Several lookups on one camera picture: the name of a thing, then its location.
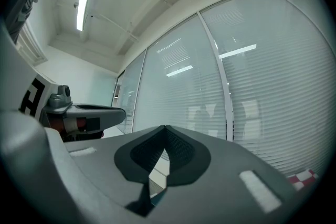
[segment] window blinds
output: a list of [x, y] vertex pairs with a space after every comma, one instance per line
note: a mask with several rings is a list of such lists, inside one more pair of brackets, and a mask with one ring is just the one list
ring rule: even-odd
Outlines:
[[320, 173], [335, 132], [335, 57], [286, 0], [229, 0], [202, 12], [229, 82], [234, 142], [285, 175]]
[[126, 112], [125, 120], [117, 125], [124, 134], [132, 132], [136, 92], [138, 90], [141, 67], [145, 52], [141, 53], [126, 69], [121, 81], [117, 107]]
[[198, 17], [148, 48], [136, 107], [134, 131], [175, 125], [226, 138], [222, 81]]

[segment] red and white checkered pattern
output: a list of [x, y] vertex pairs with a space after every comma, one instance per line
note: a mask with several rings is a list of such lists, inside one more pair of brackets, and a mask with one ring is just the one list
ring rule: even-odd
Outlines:
[[300, 190], [304, 186], [315, 182], [317, 178], [317, 174], [315, 174], [311, 169], [307, 169], [296, 175], [289, 176], [288, 180], [293, 184], [296, 190]]

